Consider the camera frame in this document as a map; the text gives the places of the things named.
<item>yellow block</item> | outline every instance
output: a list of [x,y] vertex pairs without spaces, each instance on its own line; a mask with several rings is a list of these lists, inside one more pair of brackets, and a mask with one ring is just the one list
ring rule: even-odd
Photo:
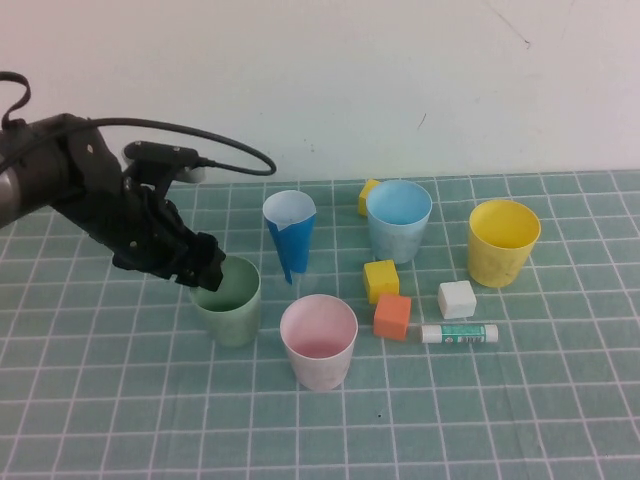
[[360,192],[360,196],[358,197],[358,213],[364,217],[367,216],[367,196],[369,195],[369,192],[373,190],[373,188],[377,185],[380,185],[379,181],[368,180],[364,188]]
[[370,262],[364,264],[364,288],[367,290],[369,303],[378,303],[380,294],[400,293],[400,279],[393,260]]

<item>pink cup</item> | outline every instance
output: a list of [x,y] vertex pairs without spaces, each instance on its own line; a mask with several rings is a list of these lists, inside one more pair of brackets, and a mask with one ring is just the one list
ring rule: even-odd
[[309,390],[340,385],[349,370],[358,334],[358,319],[342,300],[309,295],[282,315],[280,336],[298,381]]

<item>paper cup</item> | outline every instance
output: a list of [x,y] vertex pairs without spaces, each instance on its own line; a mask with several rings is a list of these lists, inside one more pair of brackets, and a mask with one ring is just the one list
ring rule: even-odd
[[330,295],[296,300],[280,321],[280,335],[293,371],[309,390],[332,390],[344,381],[357,334],[353,310]]
[[276,245],[284,276],[291,284],[292,272],[307,271],[316,205],[304,192],[285,190],[267,198],[262,213]]
[[222,275],[218,291],[193,288],[191,298],[215,342],[238,347],[260,328],[260,274],[249,260],[227,256]]
[[429,192],[417,183],[389,180],[367,197],[367,218],[373,254],[396,264],[413,260],[431,214]]
[[469,217],[471,278],[487,287],[506,287],[520,273],[540,232],[540,220],[521,203],[481,203]]

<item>blue cup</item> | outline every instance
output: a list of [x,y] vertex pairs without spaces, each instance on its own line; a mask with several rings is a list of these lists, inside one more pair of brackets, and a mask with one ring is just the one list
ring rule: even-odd
[[432,206],[429,192],[406,180],[389,180],[371,190],[367,218],[375,257],[396,264],[413,260]]
[[267,198],[262,213],[276,245],[284,277],[292,284],[291,272],[307,271],[316,205],[306,193],[285,190]]

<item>green label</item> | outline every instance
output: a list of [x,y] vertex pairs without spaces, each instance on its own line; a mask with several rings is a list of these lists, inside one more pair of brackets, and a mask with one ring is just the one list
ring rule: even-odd
[[442,325],[442,343],[483,343],[484,325]]

